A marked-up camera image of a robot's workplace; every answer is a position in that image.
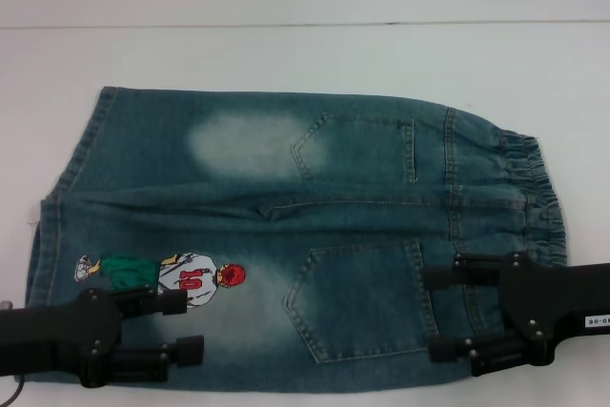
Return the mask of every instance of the denim pocket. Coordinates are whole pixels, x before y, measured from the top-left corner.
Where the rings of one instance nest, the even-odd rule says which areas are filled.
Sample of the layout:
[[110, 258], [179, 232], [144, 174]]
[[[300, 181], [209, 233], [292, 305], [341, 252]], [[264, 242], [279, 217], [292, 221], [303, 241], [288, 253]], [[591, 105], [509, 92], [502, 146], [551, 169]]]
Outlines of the denim pocket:
[[438, 334], [416, 241], [310, 250], [284, 299], [318, 363], [426, 349]]
[[417, 180], [412, 119], [324, 113], [292, 151], [305, 179], [395, 184]]

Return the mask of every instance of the blue denim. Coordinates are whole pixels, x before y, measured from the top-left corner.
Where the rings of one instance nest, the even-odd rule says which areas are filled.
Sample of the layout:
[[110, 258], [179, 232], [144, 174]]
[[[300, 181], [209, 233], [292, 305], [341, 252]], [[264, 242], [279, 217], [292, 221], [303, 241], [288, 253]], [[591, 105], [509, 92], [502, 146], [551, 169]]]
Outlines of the blue denim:
[[431, 385], [469, 369], [431, 363], [428, 336], [502, 321], [494, 289], [429, 293], [422, 267], [513, 251], [566, 262], [533, 137], [395, 97], [105, 88], [42, 203], [28, 304], [189, 291], [186, 314], [124, 325], [126, 343], [205, 336], [204, 364], [155, 387]]

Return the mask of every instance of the cartoon character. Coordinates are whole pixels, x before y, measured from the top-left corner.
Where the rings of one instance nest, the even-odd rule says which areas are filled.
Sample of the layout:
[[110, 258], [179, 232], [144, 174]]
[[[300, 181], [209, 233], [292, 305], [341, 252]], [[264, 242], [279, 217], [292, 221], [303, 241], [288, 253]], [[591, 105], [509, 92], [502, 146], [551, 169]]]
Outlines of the cartoon character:
[[196, 253], [175, 254], [160, 262], [121, 254], [108, 255], [95, 264], [88, 256], [82, 256], [76, 264], [74, 279], [84, 281], [92, 275], [108, 277], [115, 290], [154, 284], [159, 293], [187, 290], [189, 308], [208, 303], [218, 286], [232, 288], [246, 279], [246, 271], [239, 264], [216, 268], [208, 256]]

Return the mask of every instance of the black cable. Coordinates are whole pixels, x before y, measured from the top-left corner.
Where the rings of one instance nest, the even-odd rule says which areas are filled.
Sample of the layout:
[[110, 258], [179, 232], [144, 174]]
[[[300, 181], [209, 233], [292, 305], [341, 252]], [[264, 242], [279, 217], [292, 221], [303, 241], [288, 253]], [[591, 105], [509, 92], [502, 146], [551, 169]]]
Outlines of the black cable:
[[24, 376], [19, 376], [19, 385], [17, 386], [17, 389], [12, 394], [12, 396], [9, 397], [9, 400], [0, 404], [0, 407], [9, 407], [11, 404], [13, 404], [13, 402], [19, 397], [19, 395], [23, 391], [23, 384], [25, 382], [26, 382], [26, 378]]

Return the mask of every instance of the green pants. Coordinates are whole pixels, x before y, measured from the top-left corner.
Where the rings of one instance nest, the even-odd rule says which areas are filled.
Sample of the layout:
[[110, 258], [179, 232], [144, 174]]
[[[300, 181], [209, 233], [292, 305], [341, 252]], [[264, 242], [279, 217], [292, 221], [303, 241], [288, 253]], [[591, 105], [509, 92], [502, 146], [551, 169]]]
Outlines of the green pants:
[[100, 274], [110, 279], [114, 290], [138, 286], [156, 286], [161, 263], [153, 259], [137, 259], [123, 255], [102, 256]]

